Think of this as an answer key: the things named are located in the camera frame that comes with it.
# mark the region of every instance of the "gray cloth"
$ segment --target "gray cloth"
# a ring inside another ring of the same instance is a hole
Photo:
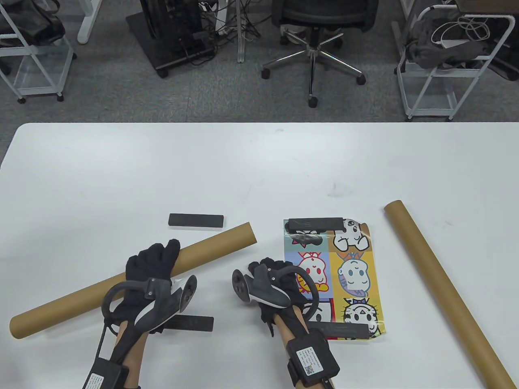
[[[418,20],[411,29],[406,41],[406,58],[410,62],[418,64],[423,69],[448,64],[447,67],[470,61],[478,55],[484,55],[486,44],[482,41],[469,41],[461,45],[443,48],[431,41],[431,35],[442,24],[457,20],[458,12],[449,12],[448,17],[439,17],[435,11],[428,12],[421,20]],[[441,31],[435,35],[440,39]],[[467,39],[462,29],[450,29],[444,36],[445,39]]]

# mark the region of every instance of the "qr code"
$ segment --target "qr code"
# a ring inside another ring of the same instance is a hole
[[[315,373],[312,365],[305,366],[305,372],[307,376]]]

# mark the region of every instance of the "chair wheel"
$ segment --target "chair wheel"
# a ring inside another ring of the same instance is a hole
[[[364,85],[366,83],[366,76],[361,74],[359,77],[357,77],[357,85]]]
[[[264,68],[261,70],[261,78],[264,80],[268,80],[270,78],[270,69]]]
[[[318,103],[319,100],[317,100],[317,97],[315,96],[312,96],[308,99],[308,106],[310,108],[315,108],[317,107],[317,103]]]
[[[333,41],[333,47],[339,50],[343,46],[343,40],[341,38],[337,38]]]

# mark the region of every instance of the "table leg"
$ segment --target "table leg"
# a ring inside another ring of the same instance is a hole
[[[77,34],[77,41],[82,45],[87,43],[90,38],[90,33],[94,27],[99,8],[101,8],[101,2],[102,0],[79,0],[81,8],[85,12],[85,18]]]
[[[397,44],[398,54],[401,56],[404,51],[402,46],[402,33],[400,32],[400,26],[396,20],[391,22],[391,29],[393,30],[394,40]]]
[[[7,76],[4,74],[4,72],[2,71],[2,69],[0,69],[0,78],[2,78],[7,86],[15,93],[16,97],[18,99],[22,99],[23,96],[20,94],[20,92],[18,91],[18,89],[15,88],[15,86],[12,84],[11,81],[9,81],[9,79],[7,78]]]

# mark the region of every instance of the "black wrist module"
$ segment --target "black wrist module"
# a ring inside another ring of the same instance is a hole
[[[122,389],[128,372],[124,365],[97,357],[83,389]]]
[[[286,351],[290,358],[288,370],[294,386],[301,380],[304,387],[318,383],[331,387],[329,379],[339,374],[339,365],[319,331],[311,331],[290,340],[286,344]]]

